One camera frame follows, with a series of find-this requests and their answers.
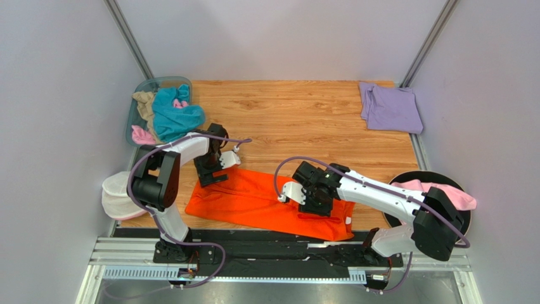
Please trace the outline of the orange t shirt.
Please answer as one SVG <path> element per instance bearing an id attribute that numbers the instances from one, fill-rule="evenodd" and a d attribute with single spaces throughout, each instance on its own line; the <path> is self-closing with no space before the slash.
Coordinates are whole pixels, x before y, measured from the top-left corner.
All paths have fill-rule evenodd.
<path id="1" fill-rule="evenodd" d="M 336 200 L 329 217 L 301 213 L 299 204 L 278 201 L 273 175 L 240 167 L 228 168 L 225 174 L 225 181 L 205 187 L 196 184 L 185 208 L 188 215 L 325 241 L 354 235 L 353 203 Z"/>

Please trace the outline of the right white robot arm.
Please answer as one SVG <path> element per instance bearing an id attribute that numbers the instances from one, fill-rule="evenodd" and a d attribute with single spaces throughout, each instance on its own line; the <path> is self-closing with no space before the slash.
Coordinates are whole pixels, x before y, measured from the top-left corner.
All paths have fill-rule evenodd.
<path id="1" fill-rule="evenodd" d="M 299 204 L 300 212 L 323 217 L 330 216 L 334 202 L 340 200 L 401 220 L 402 225 L 390 229 L 373 229 L 364 242 L 383 257 L 418 250 L 445 262 L 463 236 L 465 220 L 443 190 L 391 186 L 336 163 L 321 169 L 303 161 L 293 180 L 281 188 L 280 201 L 290 200 Z"/>

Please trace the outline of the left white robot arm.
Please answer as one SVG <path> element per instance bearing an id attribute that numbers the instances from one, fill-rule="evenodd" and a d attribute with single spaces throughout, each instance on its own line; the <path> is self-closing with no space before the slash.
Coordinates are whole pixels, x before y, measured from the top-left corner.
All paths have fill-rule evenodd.
<path id="1" fill-rule="evenodd" d="M 195 255 L 191 229 L 184 223 L 176 206 L 181 167 L 195 164 L 198 181 L 206 187 L 228 179 L 223 171 L 229 165 L 221 149 L 228 138 L 227 130 L 216 123 L 207 130 L 195 129 L 180 142 L 164 149 L 142 146 L 132 170 L 131 194 L 148 210 L 160 239 L 155 245 L 154 262 L 186 263 Z"/>

